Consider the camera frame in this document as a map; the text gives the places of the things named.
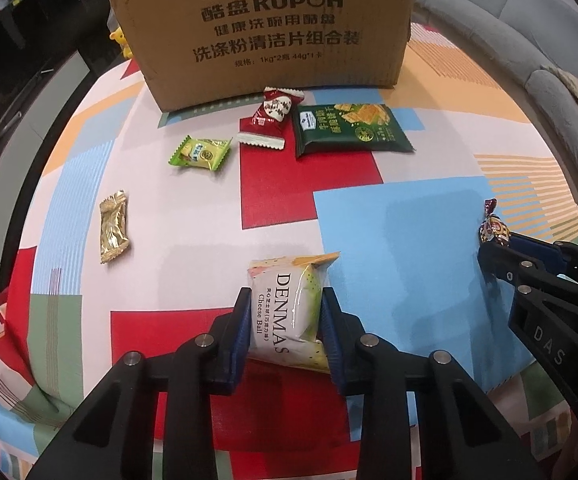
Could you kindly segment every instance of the wrapped candy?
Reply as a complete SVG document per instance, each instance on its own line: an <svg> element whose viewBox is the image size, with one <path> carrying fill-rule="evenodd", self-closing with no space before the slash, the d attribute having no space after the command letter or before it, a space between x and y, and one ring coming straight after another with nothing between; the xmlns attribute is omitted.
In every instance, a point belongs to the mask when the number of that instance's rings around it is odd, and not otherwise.
<svg viewBox="0 0 578 480"><path fill-rule="evenodd" d="M509 245L509 237L511 233L509 228L498 215L494 215L494 209L498 201L495 198L485 200L485 221L480 224L479 235L480 243L483 244L493 240L502 246Z"/></svg>
<svg viewBox="0 0 578 480"><path fill-rule="evenodd" d="M100 263L110 262L129 247L126 215L127 195L122 189L100 203Z"/></svg>
<svg viewBox="0 0 578 480"><path fill-rule="evenodd" d="M243 144L281 150L285 146L282 122L291 107L302 102L304 92L290 88L265 88L265 100L252 117L240 120L238 140Z"/></svg>
<svg viewBox="0 0 578 480"><path fill-rule="evenodd" d="M216 171L229 151L230 142L230 139L192 139L186 136L169 159L169 164Z"/></svg>

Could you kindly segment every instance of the blue gripper pad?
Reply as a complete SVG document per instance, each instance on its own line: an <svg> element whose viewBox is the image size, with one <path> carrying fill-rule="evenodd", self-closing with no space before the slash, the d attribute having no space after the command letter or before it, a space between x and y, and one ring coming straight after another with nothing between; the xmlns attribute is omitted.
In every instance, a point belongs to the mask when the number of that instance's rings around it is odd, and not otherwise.
<svg viewBox="0 0 578 480"><path fill-rule="evenodd" d="M319 332L322 344L325 347L325 353L327 354L329 370L331 371L331 380L336 385L338 393L343 395L347 386L344 373L345 364L343 353L333 324L329 302L325 298L324 294L320 301Z"/></svg>
<svg viewBox="0 0 578 480"><path fill-rule="evenodd" d="M244 314L240 319L238 332L233 346L229 349L229 376L227 384L233 391L236 389L242 374L245 370L245 362L247 360L247 353L249 352L249 340L251 338L251 295L247 298L247 306Z"/></svg>
<svg viewBox="0 0 578 480"><path fill-rule="evenodd" d="M562 257L560 249L552 244L512 234L509 238L509 247L514 251L541 260L545 270L550 274L557 276L567 273L567 260Z"/></svg>

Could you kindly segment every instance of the metal screw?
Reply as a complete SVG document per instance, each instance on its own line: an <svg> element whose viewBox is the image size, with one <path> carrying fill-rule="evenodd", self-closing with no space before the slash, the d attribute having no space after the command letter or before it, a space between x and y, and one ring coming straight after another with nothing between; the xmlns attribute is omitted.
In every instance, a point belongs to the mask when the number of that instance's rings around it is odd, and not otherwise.
<svg viewBox="0 0 578 480"><path fill-rule="evenodd" d="M213 341L214 339L211 334L200 334L195 338L195 344L200 347L211 346Z"/></svg>
<svg viewBox="0 0 578 480"><path fill-rule="evenodd" d="M434 352L434 361L439 365L447 365L451 362L451 354L445 350L436 350Z"/></svg>
<svg viewBox="0 0 578 480"><path fill-rule="evenodd" d="M372 347L380 343L380 339L378 339L378 336L374 334L363 334L360 336L360 342L364 346Z"/></svg>
<svg viewBox="0 0 578 480"><path fill-rule="evenodd" d="M140 362L140 359L142 359L140 352L131 351L131 352L127 352L126 354L124 354L122 361L127 366L133 366L133 365L138 364Z"/></svg>

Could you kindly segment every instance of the gray sofa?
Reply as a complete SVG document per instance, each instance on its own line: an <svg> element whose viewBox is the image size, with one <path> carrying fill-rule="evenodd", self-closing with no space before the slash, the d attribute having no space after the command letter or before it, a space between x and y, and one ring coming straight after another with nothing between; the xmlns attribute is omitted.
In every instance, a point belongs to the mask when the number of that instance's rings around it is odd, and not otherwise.
<svg viewBox="0 0 578 480"><path fill-rule="evenodd" d="M578 77L578 12L562 0L415 0L432 25L485 69L554 152L578 202L578 105L542 66Z"/></svg>

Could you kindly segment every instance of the gold candy wrapper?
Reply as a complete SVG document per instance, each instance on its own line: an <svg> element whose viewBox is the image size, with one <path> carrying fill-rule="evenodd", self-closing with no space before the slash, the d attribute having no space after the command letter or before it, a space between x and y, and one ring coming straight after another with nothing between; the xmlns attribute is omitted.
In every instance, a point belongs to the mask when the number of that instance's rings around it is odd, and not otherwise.
<svg viewBox="0 0 578 480"><path fill-rule="evenodd" d="M511 232L498 215L494 215L494 209L498 201L495 198L485 200L485 221L480 225L479 237L480 243L483 244L493 240L499 245L508 246Z"/></svg>
<svg viewBox="0 0 578 480"><path fill-rule="evenodd" d="M129 247L126 214L127 195L122 189L100 203L100 263L110 262Z"/></svg>
<svg viewBox="0 0 578 480"><path fill-rule="evenodd" d="M229 151L229 140L192 139L186 136L169 159L172 166L195 166L216 171Z"/></svg>

